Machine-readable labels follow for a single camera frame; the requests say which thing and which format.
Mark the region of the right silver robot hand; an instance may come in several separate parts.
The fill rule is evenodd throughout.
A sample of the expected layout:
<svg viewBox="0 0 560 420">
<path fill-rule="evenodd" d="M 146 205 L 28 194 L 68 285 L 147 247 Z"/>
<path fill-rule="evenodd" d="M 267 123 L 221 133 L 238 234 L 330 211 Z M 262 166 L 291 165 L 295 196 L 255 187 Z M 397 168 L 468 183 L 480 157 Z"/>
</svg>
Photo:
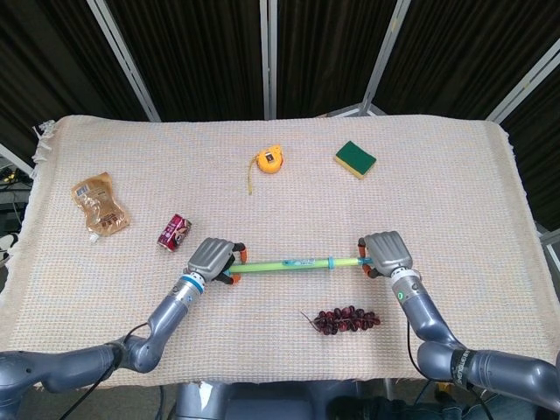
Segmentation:
<svg viewBox="0 0 560 420">
<path fill-rule="evenodd" d="M 369 278 L 391 277 L 399 269 L 413 267 L 412 256 L 404 244 L 403 238 L 396 231 L 369 234 L 358 240 L 361 258 L 369 255 L 371 262 L 364 262 L 361 267 Z"/>
</svg>

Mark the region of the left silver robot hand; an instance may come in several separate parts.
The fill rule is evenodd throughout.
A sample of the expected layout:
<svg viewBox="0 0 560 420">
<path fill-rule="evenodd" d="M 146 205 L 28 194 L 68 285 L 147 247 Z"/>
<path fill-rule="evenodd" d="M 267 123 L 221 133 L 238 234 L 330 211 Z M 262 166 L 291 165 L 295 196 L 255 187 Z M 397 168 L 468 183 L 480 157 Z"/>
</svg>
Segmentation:
<svg viewBox="0 0 560 420">
<path fill-rule="evenodd" d="M 239 254 L 242 263 L 247 261 L 247 249 L 242 242 L 206 238 L 187 262 L 184 274 L 200 284 L 218 281 L 233 285 L 236 280 L 227 271 L 235 262 L 235 253 Z"/>
</svg>

